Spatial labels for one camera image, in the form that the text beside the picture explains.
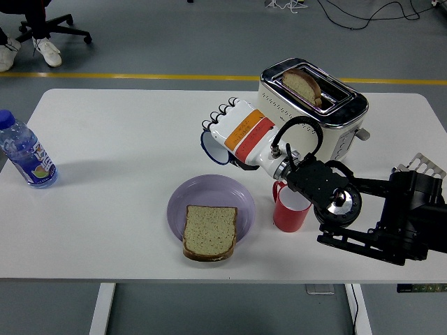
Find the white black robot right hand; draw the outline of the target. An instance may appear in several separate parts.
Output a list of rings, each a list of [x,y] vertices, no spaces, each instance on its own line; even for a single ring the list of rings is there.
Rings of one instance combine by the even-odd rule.
[[[275,158],[271,153],[279,128],[260,110],[245,100],[230,98],[210,117],[204,121],[200,143],[215,163],[232,163],[244,170],[263,168],[272,178],[281,178],[286,155]]]

